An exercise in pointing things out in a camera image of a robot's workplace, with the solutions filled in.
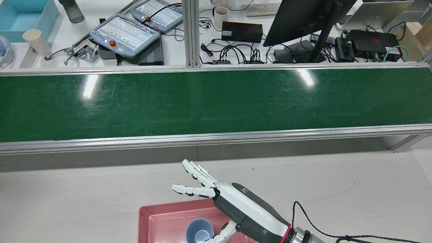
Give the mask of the right robot hand white grey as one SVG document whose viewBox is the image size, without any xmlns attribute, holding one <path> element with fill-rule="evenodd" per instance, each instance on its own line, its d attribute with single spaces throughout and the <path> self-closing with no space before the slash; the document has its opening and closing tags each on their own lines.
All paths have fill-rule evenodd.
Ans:
<svg viewBox="0 0 432 243">
<path fill-rule="evenodd" d="M 258 243 L 291 243 L 292 225 L 262 198 L 239 183 L 216 180 L 202 166 L 187 159 L 185 171 L 201 183 L 201 187 L 173 184 L 172 190 L 181 195 L 211 198 L 214 206 L 230 218 L 221 232 L 208 243 L 225 243 L 241 232 Z"/>
</svg>

